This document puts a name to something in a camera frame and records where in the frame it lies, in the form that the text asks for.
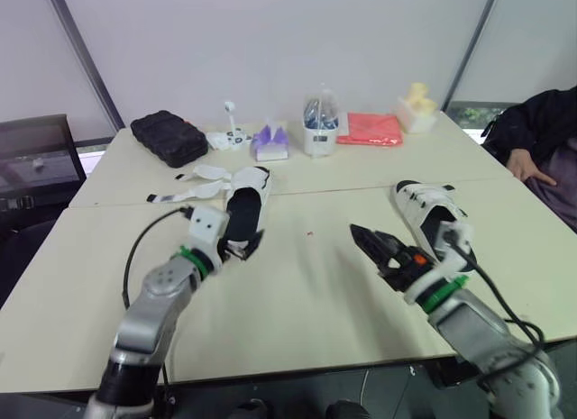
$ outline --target green ring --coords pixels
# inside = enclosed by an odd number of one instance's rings
[[[206,275],[208,275],[208,270],[206,269],[205,264],[184,246],[180,247],[180,255],[197,266],[197,269],[200,272],[200,280],[204,281]]]
[[[458,277],[452,283],[446,284],[441,288],[439,288],[438,290],[436,290],[426,300],[426,302],[422,304],[421,307],[423,308],[423,311],[425,311],[427,314],[431,314],[440,304],[443,303],[443,301],[448,296],[450,296],[455,291],[461,289],[464,286],[465,282],[467,282],[467,279],[469,279],[469,277],[463,275],[461,277]]]

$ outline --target person's hand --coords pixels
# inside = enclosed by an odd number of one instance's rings
[[[535,165],[535,162],[531,159],[531,154],[525,149],[513,149],[507,161],[507,168],[513,173],[513,176],[521,180],[526,181],[528,178],[536,178],[551,185],[552,187],[557,186],[557,182],[554,178],[547,176],[542,173]]]

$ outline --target white table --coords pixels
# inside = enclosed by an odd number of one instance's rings
[[[453,184],[475,228],[479,262],[513,309],[549,340],[575,336],[577,235],[514,178]],[[168,359],[171,381],[452,354],[425,314],[379,279],[353,244],[349,223],[412,242],[389,192],[272,196],[261,247],[247,262],[227,263],[181,316]],[[124,314],[126,256],[138,233],[171,207],[65,211],[0,312],[0,392],[97,387]],[[143,239],[131,297],[186,229],[175,215]],[[503,314],[481,280],[473,276],[468,287]]]
[[[244,129],[257,132],[261,125]],[[337,144],[333,155],[320,159],[311,159],[301,150],[303,132],[298,124],[291,123],[288,131],[293,146],[290,158],[261,164],[274,177],[273,195],[385,187],[402,179],[444,183],[511,176],[444,114],[430,133],[404,135],[400,147]],[[256,164],[244,148],[211,151],[194,163],[171,169],[134,139],[130,129],[122,129],[70,206],[138,205],[149,194],[184,192],[191,183],[174,177],[192,171],[197,163],[230,171]]]

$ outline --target black case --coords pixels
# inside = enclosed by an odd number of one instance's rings
[[[177,169],[205,155],[206,136],[168,111],[158,111],[130,123],[133,135],[148,150]]]

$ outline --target chair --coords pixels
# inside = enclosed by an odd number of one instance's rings
[[[65,114],[0,123],[0,228],[57,218],[85,180]]]
[[[65,114],[0,123],[0,306],[85,180]]]

